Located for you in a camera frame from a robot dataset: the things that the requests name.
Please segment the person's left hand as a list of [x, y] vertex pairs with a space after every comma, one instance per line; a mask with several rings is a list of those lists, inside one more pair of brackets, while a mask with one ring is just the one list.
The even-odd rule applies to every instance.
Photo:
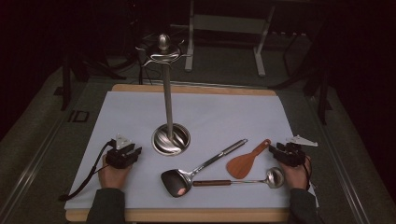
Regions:
[[99, 182], [103, 189], [123, 189], [132, 165], [124, 169], [117, 169], [106, 162], [106, 156], [102, 157], [103, 167], [98, 172]]

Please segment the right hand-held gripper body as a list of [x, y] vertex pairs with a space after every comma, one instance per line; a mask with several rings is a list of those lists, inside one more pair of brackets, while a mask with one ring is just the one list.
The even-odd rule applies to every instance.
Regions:
[[302, 146], [317, 147], [318, 143], [308, 140], [300, 135], [296, 135], [286, 139], [287, 144], [286, 150], [281, 150], [282, 154], [279, 156], [278, 160], [282, 163], [296, 167], [298, 165], [304, 164], [305, 152], [302, 150]]

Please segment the steel ladle with wooden handle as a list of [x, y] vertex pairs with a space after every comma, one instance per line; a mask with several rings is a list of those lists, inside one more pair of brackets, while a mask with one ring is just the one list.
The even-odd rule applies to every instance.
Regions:
[[277, 168], [272, 167], [266, 172], [266, 177], [263, 180], [206, 180], [193, 181], [194, 187], [209, 187], [209, 186], [231, 186], [235, 184], [255, 184], [263, 183], [270, 189], [278, 189], [283, 186], [285, 177], [283, 172]]

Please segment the metal floor rail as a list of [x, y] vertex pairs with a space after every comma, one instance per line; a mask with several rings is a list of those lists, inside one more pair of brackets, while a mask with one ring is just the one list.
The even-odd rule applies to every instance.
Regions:
[[311, 110], [311, 113], [315, 117], [315, 121], [319, 126], [321, 134], [324, 137], [324, 145], [329, 149], [331, 161], [333, 164], [333, 168], [337, 175], [337, 178], [340, 182], [341, 188], [346, 196], [346, 200], [351, 209], [353, 217], [357, 224], [371, 224], [362, 204], [361, 199], [355, 189], [355, 186], [347, 172], [345, 165], [342, 162], [340, 154], [338, 153], [338, 149], [335, 144], [332, 142], [332, 137], [330, 135], [329, 129], [326, 125], [321, 122], [321, 119], [318, 117], [317, 106], [318, 101], [315, 97], [306, 97], [305, 100], [308, 103], [308, 106]]
[[8, 191], [0, 189], [0, 224], [71, 224], [59, 196], [71, 189], [77, 159], [71, 126], [60, 120], [21, 161], [21, 174]]

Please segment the black metal stand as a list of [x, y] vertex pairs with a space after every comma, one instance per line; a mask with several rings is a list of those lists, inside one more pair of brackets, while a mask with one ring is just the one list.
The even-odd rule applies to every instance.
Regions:
[[[304, 35], [310, 42], [310, 46], [301, 62], [292, 72], [290, 72], [287, 64], [286, 54], [299, 36]], [[327, 95], [329, 89], [330, 66], [327, 59], [321, 54], [320, 47], [316, 43], [318, 31], [299, 33], [294, 36], [283, 53], [283, 62], [290, 78], [269, 86], [271, 90], [282, 90], [288, 86], [305, 79], [303, 87], [305, 96], [313, 97], [318, 93], [318, 118], [323, 125], [327, 124], [326, 111], [331, 108], [328, 103]]]

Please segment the black tripod stand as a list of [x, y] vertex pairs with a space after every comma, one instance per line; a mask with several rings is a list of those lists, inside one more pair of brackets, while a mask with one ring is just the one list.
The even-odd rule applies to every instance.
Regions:
[[64, 0], [58, 22], [58, 36], [63, 52], [62, 110], [71, 102], [71, 73], [78, 81], [90, 78], [87, 67], [112, 79], [124, 79], [116, 75], [108, 65], [104, 36], [101, 34], [94, 10], [95, 0]]

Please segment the person's right hand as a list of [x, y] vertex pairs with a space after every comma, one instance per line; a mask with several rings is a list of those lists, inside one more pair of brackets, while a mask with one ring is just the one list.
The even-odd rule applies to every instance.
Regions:
[[291, 189], [309, 190], [312, 170], [311, 159], [309, 156], [305, 157], [304, 164], [302, 165], [291, 167], [281, 162], [280, 166]]

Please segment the white table mat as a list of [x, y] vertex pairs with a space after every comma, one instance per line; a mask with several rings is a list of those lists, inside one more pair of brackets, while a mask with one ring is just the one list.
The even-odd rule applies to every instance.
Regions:
[[190, 171], [239, 140], [246, 143], [196, 175], [198, 180], [227, 179], [226, 164], [249, 153], [263, 140], [286, 143], [295, 133], [276, 96], [175, 93], [173, 119], [191, 134], [189, 147], [176, 156], [164, 156], [151, 144], [153, 132], [165, 123], [160, 92], [110, 91], [106, 95], [73, 186], [82, 191], [66, 203], [68, 209], [89, 208], [100, 184], [89, 171], [103, 145], [117, 134], [130, 139], [142, 152], [124, 188], [129, 209], [286, 208], [287, 187], [270, 189], [263, 184], [266, 172], [277, 162], [269, 151], [254, 161], [244, 184], [192, 188], [172, 197], [161, 181], [171, 169]]

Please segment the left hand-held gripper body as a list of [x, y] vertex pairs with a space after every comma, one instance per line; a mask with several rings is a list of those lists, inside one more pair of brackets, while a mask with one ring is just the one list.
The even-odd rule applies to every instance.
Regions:
[[132, 153], [125, 152], [125, 148], [133, 142], [121, 134], [117, 134], [114, 139], [110, 141], [112, 148], [106, 153], [106, 162], [117, 169], [124, 169], [132, 165], [137, 159], [132, 157]]

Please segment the black floor bracket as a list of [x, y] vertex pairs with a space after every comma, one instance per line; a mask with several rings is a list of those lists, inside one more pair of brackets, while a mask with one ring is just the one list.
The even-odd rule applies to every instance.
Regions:
[[68, 118], [68, 122], [87, 122], [90, 117], [89, 111], [73, 110]]

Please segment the wooden rice paddle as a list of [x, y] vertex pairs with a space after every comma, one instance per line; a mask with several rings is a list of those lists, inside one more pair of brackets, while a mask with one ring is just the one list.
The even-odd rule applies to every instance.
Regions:
[[237, 156], [226, 164], [226, 170], [230, 176], [236, 179], [245, 178], [250, 172], [255, 158], [260, 155], [265, 149], [271, 144], [269, 139], [265, 139], [258, 146], [256, 146], [251, 152]]

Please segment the steel wok turner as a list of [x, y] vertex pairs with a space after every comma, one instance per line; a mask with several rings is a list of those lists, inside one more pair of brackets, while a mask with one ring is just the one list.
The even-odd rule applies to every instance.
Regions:
[[229, 147], [223, 149], [220, 153], [213, 156], [209, 160], [203, 162], [198, 165], [191, 171], [184, 171], [182, 169], [172, 169], [165, 171], [161, 174], [161, 181], [163, 182], [163, 186], [167, 190], [167, 192], [174, 198], [182, 197], [187, 194], [191, 187], [193, 178], [204, 170], [207, 166], [211, 165], [215, 161], [225, 157], [231, 152], [237, 150], [241, 146], [243, 146], [248, 140], [241, 139]]

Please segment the white metal frame stand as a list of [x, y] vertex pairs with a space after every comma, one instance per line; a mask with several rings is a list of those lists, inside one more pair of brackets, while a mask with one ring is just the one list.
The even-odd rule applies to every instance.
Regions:
[[205, 30], [215, 32], [228, 32], [238, 34], [255, 34], [261, 37], [260, 42], [253, 48], [253, 56], [259, 77], [265, 77], [266, 72], [262, 59], [262, 49], [266, 37], [269, 34], [270, 24], [276, 11], [276, 5], [269, 3], [268, 12], [264, 19], [238, 18], [219, 15], [196, 14], [194, 5], [197, 0], [188, 0], [189, 24], [187, 58], [185, 60], [185, 71], [191, 72], [194, 59], [194, 31]]

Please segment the steel utensil rack stand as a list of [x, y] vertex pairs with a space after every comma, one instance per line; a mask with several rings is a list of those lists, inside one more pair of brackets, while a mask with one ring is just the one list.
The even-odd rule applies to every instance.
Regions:
[[171, 43], [170, 36], [167, 34], [160, 34], [155, 45], [138, 50], [146, 53], [143, 67], [151, 63], [159, 64], [163, 74], [166, 123], [154, 131], [151, 144], [158, 153], [164, 156], [176, 156], [189, 147], [191, 135], [183, 125], [173, 121], [170, 70], [172, 63], [186, 57], [186, 54], [182, 52], [179, 45]]

